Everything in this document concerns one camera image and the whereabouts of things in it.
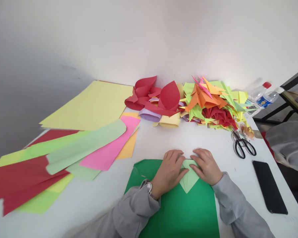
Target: smartphone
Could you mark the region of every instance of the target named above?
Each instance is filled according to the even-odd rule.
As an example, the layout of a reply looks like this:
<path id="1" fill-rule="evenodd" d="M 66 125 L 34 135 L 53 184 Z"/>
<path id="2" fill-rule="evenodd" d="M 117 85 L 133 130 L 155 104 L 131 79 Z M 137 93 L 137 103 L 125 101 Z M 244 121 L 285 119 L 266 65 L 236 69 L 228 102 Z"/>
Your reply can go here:
<path id="1" fill-rule="evenodd" d="M 288 211 L 278 190 L 269 165 L 265 162 L 253 161 L 253 166 L 267 209 L 271 213 L 287 215 Z"/>

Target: white bottle cap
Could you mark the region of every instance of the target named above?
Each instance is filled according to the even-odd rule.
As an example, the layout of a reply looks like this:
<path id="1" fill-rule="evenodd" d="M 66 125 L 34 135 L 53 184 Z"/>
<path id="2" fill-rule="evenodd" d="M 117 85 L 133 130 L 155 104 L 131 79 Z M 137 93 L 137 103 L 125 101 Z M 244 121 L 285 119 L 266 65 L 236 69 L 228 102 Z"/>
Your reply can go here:
<path id="1" fill-rule="evenodd" d="M 278 87 L 278 88 L 275 89 L 275 92 L 277 92 L 279 94 L 282 93 L 283 91 L 285 91 L 285 90 L 281 87 Z"/>

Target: person's left hand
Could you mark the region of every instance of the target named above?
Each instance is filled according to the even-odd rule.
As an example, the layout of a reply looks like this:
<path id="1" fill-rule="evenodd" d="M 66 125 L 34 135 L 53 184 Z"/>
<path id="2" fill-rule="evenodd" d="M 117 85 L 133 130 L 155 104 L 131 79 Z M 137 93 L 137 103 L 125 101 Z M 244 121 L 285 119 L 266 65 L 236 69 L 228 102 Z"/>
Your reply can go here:
<path id="1" fill-rule="evenodd" d="M 156 176 L 151 181 L 152 184 L 152 195 L 157 200 L 166 192 L 169 192 L 174 188 L 182 179 L 182 177 L 189 171 L 184 169 L 180 173 L 181 165 L 185 160 L 182 155 L 182 150 L 169 150 L 165 153 L 163 161 L 158 169 Z"/>

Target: bottle label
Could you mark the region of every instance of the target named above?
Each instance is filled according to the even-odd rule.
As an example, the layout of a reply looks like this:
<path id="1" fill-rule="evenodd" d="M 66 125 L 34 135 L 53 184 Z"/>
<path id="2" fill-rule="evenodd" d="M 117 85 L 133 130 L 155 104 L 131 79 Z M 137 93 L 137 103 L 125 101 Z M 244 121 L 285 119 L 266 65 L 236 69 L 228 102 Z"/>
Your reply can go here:
<path id="1" fill-rule="evenodd" d="M 267 101 L 264 97 L 261 97 L 256 102 L 262 108 L 266 108 L 271 104 L 271 102 Z"/>
<path id="2" fill-rule="evenodd" d="M 246 104 L 250 104 L 250 105 L 253 105 L 254 103 L 253 102 L 251 102 L 250 100 L 246 100 L 246 102 L 245 102 Z"/>

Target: gray sleeve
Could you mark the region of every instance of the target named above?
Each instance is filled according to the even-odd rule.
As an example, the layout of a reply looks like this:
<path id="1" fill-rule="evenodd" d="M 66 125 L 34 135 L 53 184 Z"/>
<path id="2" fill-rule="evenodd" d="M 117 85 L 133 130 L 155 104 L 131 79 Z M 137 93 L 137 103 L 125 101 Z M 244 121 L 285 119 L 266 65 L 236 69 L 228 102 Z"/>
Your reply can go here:
<path id="1" fill-rule="evenodd" d="M 212 186 L 220 203 L 220 217 L 231 225 L 236 238 L 273 238 L 266 221 L 248 203 L 242 191 L 227 173 Z"/>
<path id="2" fill-rule="evenodd" d="M 132 187 L 108 213 L 90 223 L 73 238 L 138 237 L 149 218 L 160 209 L 160 199 L 148 194 L 147 186 Z"/>

